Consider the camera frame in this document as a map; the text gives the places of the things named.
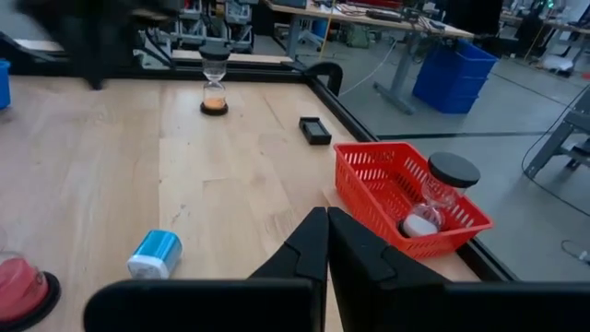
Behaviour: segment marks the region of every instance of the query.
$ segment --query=hourglass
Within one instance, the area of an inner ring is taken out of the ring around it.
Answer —
[[[203,73],[207,83],[203,86],[201,112],[207,115],[223,115],[228,112],[225,87],[219,82],[226,72],[230,50],[225,47],[205,45],[199,49],[203,57]]]
[[[445,229],[444,209],[454,207],[465,190],[479,181],[479,170],[469,160],[449,152],[428,159],[429,173],[422,184],[424,201],[418,202],[402,224],[409,237],[432,235]]]

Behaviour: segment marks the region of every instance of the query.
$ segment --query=blue and white cup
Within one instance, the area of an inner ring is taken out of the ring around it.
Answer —
[[[134,279],[168,279],[181,257],[183,245],[171,231],[152,230],[127,260]]]

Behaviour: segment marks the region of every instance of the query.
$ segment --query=black lid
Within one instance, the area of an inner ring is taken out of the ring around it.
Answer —
[[[449,152],[432,153],[428,168],[436,179],[455,188],[468,188],[481,177],[471,161]]]
[[[206,60],[225,61],[230,58],[230,50],[222,46],[204,45],[199,52]]]

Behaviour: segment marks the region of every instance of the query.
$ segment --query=blue cup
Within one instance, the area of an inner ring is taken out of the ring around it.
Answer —
[[[127,261],[127,268],[134,279],[168,279],[182,251],[178,235],[151,230]]]
[[[0,110],[10,106],[8,68],[10,68],[10,63],[5,60],[0,60]]]

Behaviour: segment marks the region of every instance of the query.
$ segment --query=wooden tabletop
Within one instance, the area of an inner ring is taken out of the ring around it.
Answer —
[[[301,116],[333,143],[353,141],[298,84],[226,83],[230,112],[199,112],[199,81],[11,77],[0,114],[0,222],[7,248],[61,281],[35,331],[79,331],[89,297],[128,279],[125,261],[151,229],[183,243],[175,279],[243,279],[313,207],[343,207],[335,152],[311,147]],[[422,262],[449,279],[477,277],[455,254]],[[340,331],[328,292],[327,331]]]
[[[512,14],[505,14],[502,13],[500,15],[500,19],[503,21],[510,21],[510,22],[514,22],[514,23],[520,23],[523,21],[523,18],[520,18],[518,16],[512,15]],[[582,29],[582,28],[577,28],[574,26],[571,26],[569,24],[564,24],[564,23],[560,23],[554,20],[543,20],[543,22],[546,25],[551,26],[554,29],[559,29],[559,30],[565,30],[565,31],[573,31],[573,32],[579,32],[582,34],[590,34],[590,30],[589,29]]]
[[[319,6],[315,6],[313,4],[313,0],[308,0],[307,7],[305,9],[302,8],[295,8],[290,6],[279,6],[273,4],[272,0],[264,0],[266,5],[270,7],[271,10],[283,13],[290,13],[290,14],[297,14],[297,15],[304,15],[308,17],[314,18],[329,18],[332,15],[332,19],[335,21],[340,22],[353,22],[353,23],[360,23],[360,24],[368,24],[373,26],[380,26],[380,27],[387,27],[393,29],[400,29],[400,30],[417,30],[417,31],[426,31],[426,29],[422,28],[421,26],[415,24],[411,25],[407,22],[392,22],[374,18],[368,18],[366,16],[348,16],[344,15],[336,10],[331,14],[330,11],[323,11],[320,9]],[[364,12],[367,8],[359,7],[359,6],[348,6],[348,8],[353,8],[355,11]],[[467,31],[463,31],[460,29],[453,28],[449,25],[445,26],[444,31],[438,31],[436,29],[431,30],[432,33],[441,33],[444,36],[450,37],[460,37],[460,38],[468,38],[472,39],[473,34]]]
[[[34,51],[43,52],[61,52],[63,49],[53,41],[31,41],[17,39],[15,40],[20,46]],[[197,51],[173,50],[172,59],[174,60],[200,60],[201,54]],[[262,54],[230,54],[230,61],[249,61],[256,63],[280,64],[282,62],[291,62],[291,58],[287,56],[276,55],[262,55]]]

